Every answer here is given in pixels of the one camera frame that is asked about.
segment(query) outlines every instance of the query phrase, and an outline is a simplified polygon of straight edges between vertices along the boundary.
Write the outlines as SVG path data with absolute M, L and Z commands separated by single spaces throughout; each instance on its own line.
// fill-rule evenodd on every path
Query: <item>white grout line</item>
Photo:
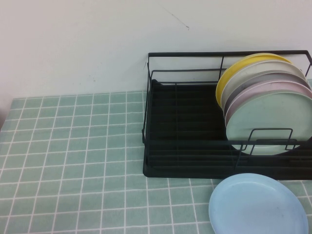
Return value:
M 38 117 L 39 117 L 39 112 L 38 112 L 38 114 L 37 114 L 35 126 L 36 126 L 36 124 L 37 124 Z M 35 129 L 33 129 L 33 132 L 32 132 L 32 135 L 31 135 L 31 140 L 32 140 L 32 138 L 33 138 L 33 136 L 34 136 L 34 132 L 35 132 Z M 3 233 L 6 233 L 7 228 L 8 228 L 8 225 L 9 225 L 10 216 L 12 215 L 12 210 L 13 210 L 13 206 L 14 206 L 14 203 L 15 203 L 15 197 L 16 197 L 16 194 L 18 193 L 18 190 L 19 190 L 20 179 L 21 179 L 21 177 L 22 177 L 22 175 L 23 175 L 24 167 L 25 167 L 25 164 L 26 164 L 26 158 L 27 158 L 27 155 L 28 155 L 28 153 L 29 153 L 29 149 L 30 149 L 30 145 L 31 145 L 31 140 L 30 140 L 30 142 L 29 142 L 29 144 L 28 144 L 28 149 L 27 149 L 27 153 L 26 153 L 26 156 L 25 156 L 25 159 L 24 159 L 24 162 L 23 162 L 22 170 L 21 170 L 21 172 L 20 172 L 19 181 L 18 181 L 16 190 L 15 190 L 15 193 L 14 193 L 14 196 L 13 196 L 10 214 L 9 214 L 9 217 L 8 217 L 8 220 L 7 220 L 7 223 L 6 223 L 6 226 L 5 226 L 5 229 L 4 229 L 4 232 L 3 232 Z
M 76 104 L 77 104 L 77 95 L 76 95 L 76 97 L 75 97 L 74 112 L 75 112 L 75 109 L 76 109 Z M 71 133 L 72 133 L 73 123 L 74 123 L 74 118 L 72 118 L 72 124 L 71 124 L 71 129 L 70 129 L 70 132 L 69 132 L 69 138 L 70 138 L 70 135 L 71 135 Z M 63 177 L 64 177 L 64 171 L 65 171 L 66 159 L 67 159 L 67 154 L 68 154 L 69 142 L 70 142 L 70 141 L 67 142 L 65 160 L 64 160 L 63 171 L 62 171 L 62 177 L 61 177 L 61 181 L 60 181 L 60 185 L 59 185 L 58 194 L 60 193 L 60 190 L 61 190 L 61 188 L 62 188 L 62 179 L 63 179 Z M 54 226 L 55 226 L 55 221 L 56 221 L 57 211 L 58 211 L 58 205 L 59 205 L 59 196 L 58 196 L 58 198 L 57 198 L 57 204 L 56 204 L 56 207 L 55 207 L 55 213 L 54 213 L 53 224 L 52 224 L 52 231 L 54 230 Z
M 93 110 L 93 101 L 94 101 L 94 95 L 92 95 L 92 105 L 91 105 L 91 113 Z M 89 138 L 90 138 L 90 129 L 91 129 L 91 118 L 89 121 L 89 129 L 88 129 L 88 137 L 87 137 L 87 148 L 89 147 Z M 76 221 L 76 234 L 78 230 L 78 223 L 79 223 L 79 214 L 80 214 L 80 208 L 81 208 L 81 198 L 82 198 L 82 189 L 83 189 L 83 182 L 84 182 L 84 173 L 86 169 L 86 162 L 87 162 L 87 151 L 84 155 L 84 165 L 83 165 L 83 172 L 82 172 L 82 182 L 81 182 L 81 189 L 80 189 L 80 195 L 79 195 L 79 205 L 78 205 L 78 215 L 77 215 L 77 221 Z
M 58 99 L 57 111 L 58 111 L 58 108 L 59 108 L 59 101 L 60 101 L 60 98 Z M 47 160 L 49 147 L 50 147 L 50 141 L 49 141 L 49 143 L 48 143 L 47 152 L 46 152 L 45 157 L 44 157 L 44 162 L 43 162 L 44 165 L 45 165 L 46 160 Z M 37 197 L 38 197 L 38 193 L 39 193 L 39 188 L 40 188 L 41 181 L 42 181 L 43 170 L 44 170 L 44 167 L 42 167 L 42 170 L 41 170 L 41 175 L 40 175 L 40 179 L 39 179 L 39 183 L 38 183 L 38 188 L 37 188 L 37 192 L 36 192 L 36 195 L 35 195 L 35 201 L 34 201 L 33 211 L 32 211 L 32 215 L 31 215 L 30 222 L 29 222 L 28 232 L 30 232 L 31 223 L 32 223 L 33 216 L 34 216 L 34 213 L 35 213 L 35 206 L 36 206 L 36 201 L 37 201 Z

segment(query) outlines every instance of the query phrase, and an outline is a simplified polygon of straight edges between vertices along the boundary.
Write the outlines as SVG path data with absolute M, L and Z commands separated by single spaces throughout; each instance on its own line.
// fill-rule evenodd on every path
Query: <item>black dish rack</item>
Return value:
M 149 53 L 148 83 L 142 139 L 145 145 L 143 173 L 147 177 L 226 178 L 239 173 L 257 173 L 274 179 L 312 179 L 312 139 L 227 140 L 224 117 L 215 99 L 217 81 L 158 82 L 154 73 L 214 71 L 221 73 L 224 58 L 255 53 L 305 55 L 308 51 L 247 51 L 207 53 Z M 152 70 L 151 57 L 219 57 L 212 69 Z M 236 150 L 232 145 L 241 145 Z M 279 155 L 255 156 L 243 153 L 247 145 L 285 145 Z

